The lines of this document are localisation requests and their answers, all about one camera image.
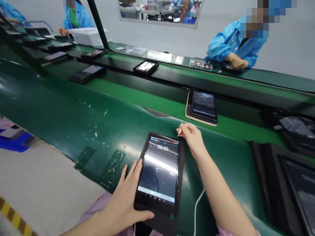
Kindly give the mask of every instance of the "smartphone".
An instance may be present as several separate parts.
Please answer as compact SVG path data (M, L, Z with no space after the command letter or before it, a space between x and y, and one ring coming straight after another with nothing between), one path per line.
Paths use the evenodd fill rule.
M57 59L59 57L63 57L63 56L66 56L66 55L67 55L67 53L60 51L60 52L56 52L54 54L51 54L49 56L44 57L44 60L52 61L54 59Z
M213 122L217 122L218 118L214 106L214 95L194 90L191 113Z
M87 84L96 76L101 75L105 69L99 66L89 66L80 72L72 75L69 80L78 84Z
M281 155L300 218L307 235L315 236L315 169Z
M141 154L142 171L136 191L135 209L177 214L179 141L150 133Z

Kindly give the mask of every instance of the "white box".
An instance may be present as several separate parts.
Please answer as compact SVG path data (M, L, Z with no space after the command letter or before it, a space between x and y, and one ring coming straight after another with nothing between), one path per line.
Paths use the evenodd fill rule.
M89 46L101 46L103 45L101 37L98 33L97 28L87 27L87 28L78 28L70 29L70 32L74 40L78 44L89 45ZM110 41L107 29L104 29L107 42Z

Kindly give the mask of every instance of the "floor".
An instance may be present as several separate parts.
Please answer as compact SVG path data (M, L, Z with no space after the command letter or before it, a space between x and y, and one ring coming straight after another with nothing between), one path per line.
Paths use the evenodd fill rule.
M104 193L73 166L42 141L23 153L0 149L0 195L38 235L60 235ZM0 235L20 235L1 214Z

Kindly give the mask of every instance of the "tablet screen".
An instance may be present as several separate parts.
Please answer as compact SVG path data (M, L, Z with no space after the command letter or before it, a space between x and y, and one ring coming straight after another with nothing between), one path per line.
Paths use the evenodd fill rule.
M290 161L286 161L286 165L307 225L315 236L315 172Z

